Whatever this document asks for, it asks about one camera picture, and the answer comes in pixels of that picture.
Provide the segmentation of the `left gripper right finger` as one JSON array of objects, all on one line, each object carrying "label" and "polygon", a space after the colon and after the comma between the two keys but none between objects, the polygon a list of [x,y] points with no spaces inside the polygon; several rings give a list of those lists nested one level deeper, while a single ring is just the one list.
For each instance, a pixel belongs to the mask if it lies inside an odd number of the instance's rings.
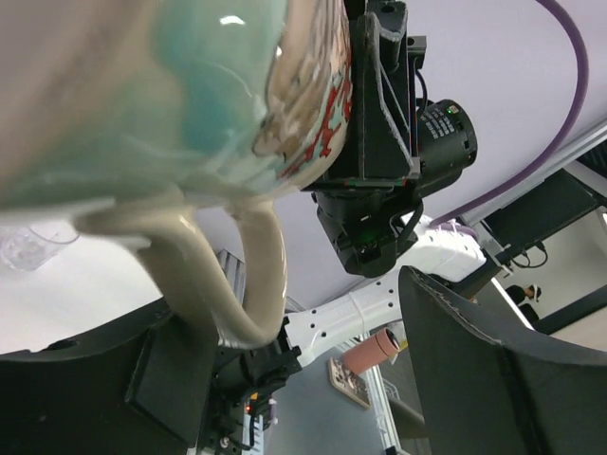
[{"label": "left gripper right finger", "polygon": [[604,352],[501,318],[409,266],[398,297],[432,453],[605,453]]}]

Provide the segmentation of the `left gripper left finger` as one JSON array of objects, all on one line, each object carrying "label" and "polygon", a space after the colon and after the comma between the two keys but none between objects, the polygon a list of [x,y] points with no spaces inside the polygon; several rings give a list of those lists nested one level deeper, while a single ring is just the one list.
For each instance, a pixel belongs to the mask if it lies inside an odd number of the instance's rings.
[{"label": "left gripper left finger", "polygon": [[4,454],[185,454],[203,427],[217,332],[161,300],[39,352],[1,356]]}]

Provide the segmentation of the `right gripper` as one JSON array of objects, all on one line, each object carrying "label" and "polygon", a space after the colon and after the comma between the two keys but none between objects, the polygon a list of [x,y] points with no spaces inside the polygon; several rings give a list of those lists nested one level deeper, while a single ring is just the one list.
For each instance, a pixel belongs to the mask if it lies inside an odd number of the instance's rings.
[{"label": "right gripper", "polygon": [[407,37],[400,1],[346,1],[352,44],[353,107],[346,143],[335,163],[308,185],[312,191],[403,187],[421,175],[415,71],[427,39]]}]

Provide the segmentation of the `cream floral mug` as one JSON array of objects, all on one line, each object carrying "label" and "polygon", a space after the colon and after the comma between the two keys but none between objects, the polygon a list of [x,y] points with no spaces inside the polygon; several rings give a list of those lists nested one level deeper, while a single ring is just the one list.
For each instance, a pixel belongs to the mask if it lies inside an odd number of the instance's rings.
[{"label": "cream floral mug", "polygon": [[352,60],[341,1],[5,1],[1,219],[115,239],[186,323],[266,346],[273,204],[342,151]]}]

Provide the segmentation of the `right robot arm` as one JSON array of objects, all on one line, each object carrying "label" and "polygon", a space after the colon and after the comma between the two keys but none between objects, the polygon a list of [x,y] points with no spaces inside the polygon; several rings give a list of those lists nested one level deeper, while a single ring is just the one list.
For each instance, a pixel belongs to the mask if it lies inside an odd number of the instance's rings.
[{"label": "right robot arm", "polygon": [[390,280],[402,265],[458,283],[486,260],[473,229],[424,213],[425,198],[476,159],[469,115],[454,100],[429,100],[426,40],[408,33],[404,3],[348,1],[345,8],[349,76],[329,101],[331,116],[347,123],[346,141],[307,191],[345,271],[374,285],[286,319],[283,335],[304,365],[399,318]]}]

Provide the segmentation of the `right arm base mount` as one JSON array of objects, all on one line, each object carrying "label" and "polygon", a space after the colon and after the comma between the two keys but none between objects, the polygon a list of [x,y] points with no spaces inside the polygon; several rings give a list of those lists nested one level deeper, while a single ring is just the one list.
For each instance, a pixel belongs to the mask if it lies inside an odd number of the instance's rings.
[{"label": "right arm base mount", "polygon": [[273,394],[302,366],[301,349],[282,330],[265,347],[222,347],[212,372],[201,454],[261,454],[264,432],[277,422]]}]

